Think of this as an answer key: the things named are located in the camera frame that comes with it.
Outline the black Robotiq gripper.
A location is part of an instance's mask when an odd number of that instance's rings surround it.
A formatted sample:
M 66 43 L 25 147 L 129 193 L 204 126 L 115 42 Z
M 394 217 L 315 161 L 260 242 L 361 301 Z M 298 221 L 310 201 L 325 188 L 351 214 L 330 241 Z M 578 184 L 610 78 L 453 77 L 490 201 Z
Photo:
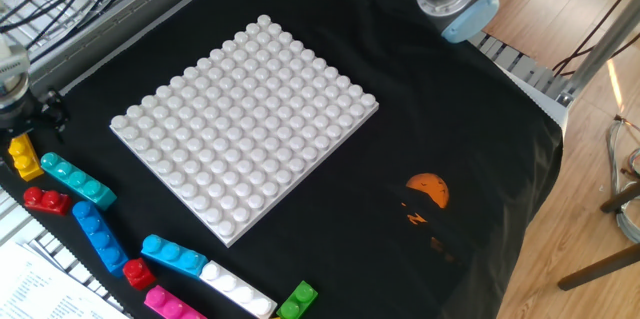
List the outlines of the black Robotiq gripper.
M 60 135 L 68 121 L 69 111 L 63 97 L 55 89 L 46 93 L 44 105 L 34 96 L 24 96 L 1 108 L 2 131 L 27 132 L 46 126 Z

